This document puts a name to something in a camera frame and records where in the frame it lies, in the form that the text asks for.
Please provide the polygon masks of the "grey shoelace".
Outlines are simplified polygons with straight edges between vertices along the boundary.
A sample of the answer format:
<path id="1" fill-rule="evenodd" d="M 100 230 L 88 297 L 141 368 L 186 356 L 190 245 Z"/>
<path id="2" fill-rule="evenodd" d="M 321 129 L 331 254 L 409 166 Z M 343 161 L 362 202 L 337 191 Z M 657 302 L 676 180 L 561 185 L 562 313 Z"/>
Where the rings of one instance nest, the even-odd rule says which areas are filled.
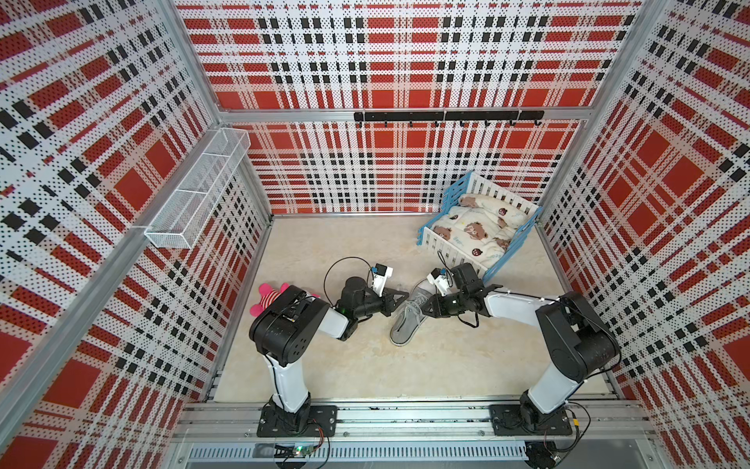
<path id="1" fill-rule="evenodd" d="M 422 314 L 421 307 L 432 295 L 430 291 L 421 286 L 416 286 L 412 290 L 407 301 L 406 313 L 409 314 L 410 318 L 416 320 L 416 324 L 421 324 L 425 320 L 426 316 Z"/>

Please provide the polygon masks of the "grey canvas sneaker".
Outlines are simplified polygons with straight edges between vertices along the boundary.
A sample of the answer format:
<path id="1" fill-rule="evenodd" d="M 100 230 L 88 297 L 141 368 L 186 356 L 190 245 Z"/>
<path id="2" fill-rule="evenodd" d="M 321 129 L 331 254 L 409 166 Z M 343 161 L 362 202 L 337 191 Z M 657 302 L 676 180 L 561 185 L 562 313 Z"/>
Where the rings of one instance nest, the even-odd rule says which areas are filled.
<path id="1" fill-rule="evenodd" d="M 408 299 L 396 310 L 396 321 L 390 332 L 391 342 L 398 347 L 408 344 L 427 317 L 422 307 L 435 294 L 435 287 L 424 279 L 412 288 Z"/>

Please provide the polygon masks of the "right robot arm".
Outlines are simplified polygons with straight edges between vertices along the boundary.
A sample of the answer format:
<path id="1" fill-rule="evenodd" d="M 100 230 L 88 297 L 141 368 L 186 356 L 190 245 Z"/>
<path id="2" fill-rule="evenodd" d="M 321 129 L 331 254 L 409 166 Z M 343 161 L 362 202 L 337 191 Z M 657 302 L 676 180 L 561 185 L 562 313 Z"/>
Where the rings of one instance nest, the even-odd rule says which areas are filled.
<path id="1" fill-rule="evenodd" d="M 577 292 L 545 298 L 487 286 L 464 263 L 433 269 L 427 283 L 435 289 L 421 307 L 429 318 L 444 319 L 472 312 L 477 317 L 514 320 L 537 328 L 550 358 L 539 380 L 521 394 L 519 426 L 537 433 L 557 418 L 578 389 L 608 363 L 620 357 L 609 328 Z"/>

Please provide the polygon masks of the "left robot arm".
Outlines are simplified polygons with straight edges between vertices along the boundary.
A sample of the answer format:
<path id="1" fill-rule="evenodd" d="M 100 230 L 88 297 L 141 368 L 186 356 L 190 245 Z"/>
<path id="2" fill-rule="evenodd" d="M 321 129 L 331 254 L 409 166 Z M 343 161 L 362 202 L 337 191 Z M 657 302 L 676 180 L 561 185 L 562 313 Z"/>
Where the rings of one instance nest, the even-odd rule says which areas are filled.
<path id="1" fill-rule="evenodd" d="M 373 283 L 350 277 L 334 305 L 288 283 L 279 288 L 267 283 L 259 287 L 260 302 L 251 308 L 254 322 L 249 338 L 264 357 L 273 383 L 261 433 L 277 429 L 300 435 L 307 430 L 312 397 L 304 381 L 304 353 L 318 332 L 346 341 L 364 320 L 396 312 L 408 293 L 386 287 L 385 281 L 383 276 L 375 277 Z"/>

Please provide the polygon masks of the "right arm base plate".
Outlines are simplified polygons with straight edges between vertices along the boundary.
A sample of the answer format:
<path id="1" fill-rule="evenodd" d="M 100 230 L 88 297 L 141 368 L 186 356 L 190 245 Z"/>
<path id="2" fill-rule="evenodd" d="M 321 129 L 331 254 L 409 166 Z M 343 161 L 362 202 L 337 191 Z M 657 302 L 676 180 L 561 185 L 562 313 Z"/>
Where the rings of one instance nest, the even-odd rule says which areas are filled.
<path id="1" fill-rule="evenodd" d="M 490 423 L 495 436 L 571 436 L 571 422 L 563 408 L 541 414 L 531 405 L 492 405 Z"/>

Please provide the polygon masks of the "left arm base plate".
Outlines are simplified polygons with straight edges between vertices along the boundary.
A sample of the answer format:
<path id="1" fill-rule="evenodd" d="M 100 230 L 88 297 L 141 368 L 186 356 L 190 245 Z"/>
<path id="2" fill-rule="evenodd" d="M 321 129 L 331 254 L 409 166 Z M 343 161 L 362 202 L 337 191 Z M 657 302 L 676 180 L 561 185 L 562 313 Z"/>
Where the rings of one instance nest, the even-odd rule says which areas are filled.
<path id="1" fill-rule="evenodd" d="M 303 406 L 296 414 L 269 402 L 261 411 L 256 435 L 259 438 L 333 437 L 336 432 L 337 406 Z"/>

